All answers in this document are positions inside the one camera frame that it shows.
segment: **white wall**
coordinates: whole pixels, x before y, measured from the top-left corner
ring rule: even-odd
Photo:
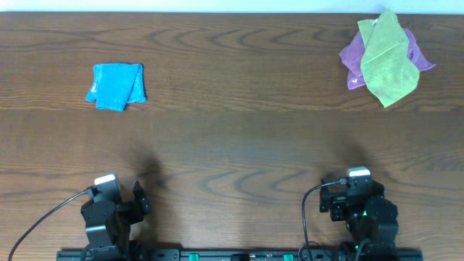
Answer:
[[[464,14],[464,0],[0,0],[0,11]]]

